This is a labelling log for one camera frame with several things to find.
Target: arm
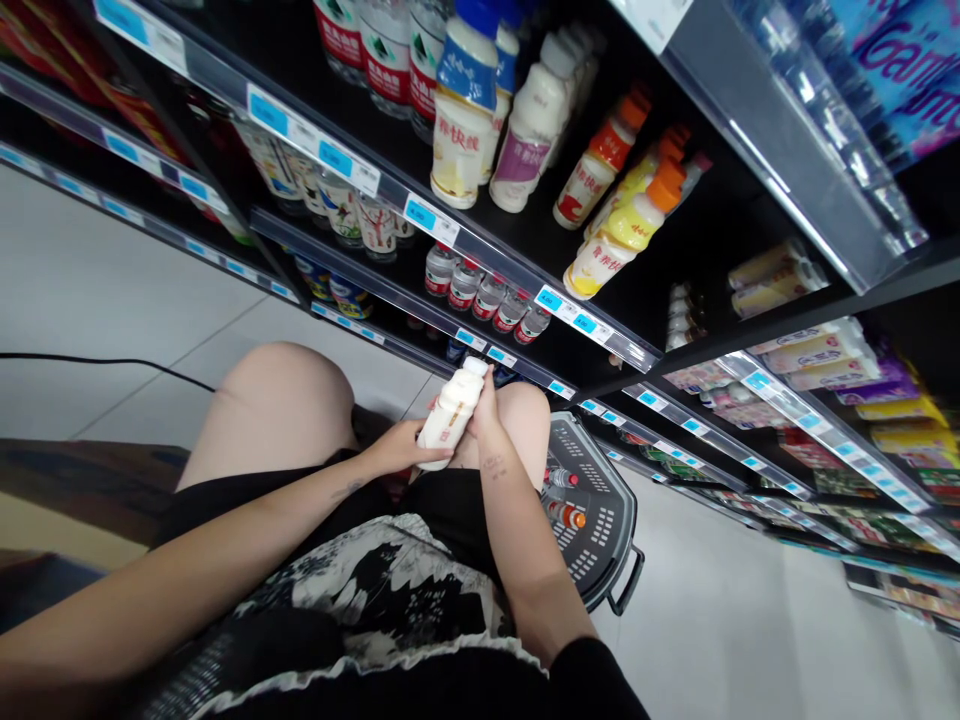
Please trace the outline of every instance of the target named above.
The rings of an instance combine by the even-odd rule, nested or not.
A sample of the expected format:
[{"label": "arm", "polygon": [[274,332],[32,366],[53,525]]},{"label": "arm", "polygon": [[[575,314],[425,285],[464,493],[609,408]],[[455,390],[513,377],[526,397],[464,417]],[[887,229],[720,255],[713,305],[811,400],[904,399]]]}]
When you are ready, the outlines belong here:
[{"label": "arm", "polygon": [[0,697],[104,686],[140,672],[261,583],[370,480],[449,457],[416,446],[423,420],[185,535],[0,636]]},{"label": "arm", "polygon": [[474,415],[487,534],[524,647],[550,667],[569,643],[597,637],[543,507],[497,416],[490,373]]}]

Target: floor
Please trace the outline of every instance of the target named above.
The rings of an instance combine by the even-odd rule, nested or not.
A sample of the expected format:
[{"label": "floor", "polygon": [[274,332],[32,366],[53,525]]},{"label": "floor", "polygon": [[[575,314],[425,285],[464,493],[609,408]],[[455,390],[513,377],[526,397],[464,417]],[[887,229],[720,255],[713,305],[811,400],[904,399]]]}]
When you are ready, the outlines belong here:
[{"label": "floor", "polygon": [[[0,258],[4,352],[144,358],[216,385],[251,348],[289,340],[331,357],[360,404],[396,419],[425,414],[442,384],[3,167]],[[209,400],[141,366],[0,361],[0,437],[191,448]],[[651,716],[957,717],[956,643],[857,600],[836,561],[621,472],[647,564],[623,617],[602,605],[593,618]],[[27,523],[28,535],[9,522],[22,511],[0,502],[0,546],[53,547],[56,519]]]}]

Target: white bottle cap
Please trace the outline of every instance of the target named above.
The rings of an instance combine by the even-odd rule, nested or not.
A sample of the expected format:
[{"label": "white bottle cap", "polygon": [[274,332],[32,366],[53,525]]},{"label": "white bottle cap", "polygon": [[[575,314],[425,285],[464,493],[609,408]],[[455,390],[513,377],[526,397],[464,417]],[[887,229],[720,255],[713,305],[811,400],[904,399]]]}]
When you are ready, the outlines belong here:
[{"label": "white bottle cap", "polygon": [[561,80],[566,80],[577,67],[573,53],[554,33],[547,33],[540,48],[540,62]]},{"label": "white bottle cap", "polygon": [[480,358],[475,358],[472,355],[467,355],[463,361],[463,369],[469,372],[472,372],[474,375],[479,375],[483,377],[487,374],[487,368],[490,367]]}]

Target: yogurt drink bottle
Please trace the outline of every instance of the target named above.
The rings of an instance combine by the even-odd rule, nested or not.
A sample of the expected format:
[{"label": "yogurt drink bottle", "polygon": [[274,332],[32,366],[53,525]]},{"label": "yogurt drink bottle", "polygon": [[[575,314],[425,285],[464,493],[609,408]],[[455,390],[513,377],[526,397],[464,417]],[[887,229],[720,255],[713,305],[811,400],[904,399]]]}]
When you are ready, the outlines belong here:
[{"label": "yogurt drink bottle", "polygon": [[[417,436],[419,447],[453,449],[457,446],[480,400],[488,367],[483,360],[475,357],[468,356],[463,361],[463,367],[440,390],[437,402]],[[448,458],[420,463],[417,467],[432,472],[443,470],[449,463]]]}]

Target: blue bottle cap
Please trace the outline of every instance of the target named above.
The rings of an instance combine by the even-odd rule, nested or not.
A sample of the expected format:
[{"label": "blue bottle cap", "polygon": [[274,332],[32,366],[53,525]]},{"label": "blue bottle cap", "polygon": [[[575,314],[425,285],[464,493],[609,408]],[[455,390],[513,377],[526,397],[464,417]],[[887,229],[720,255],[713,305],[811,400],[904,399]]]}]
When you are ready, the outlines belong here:
[{"label": "blue bottle cap", "polygon": [[496,39],[500,9],[493,0],[457,0],[457,15],[481,35]]}]

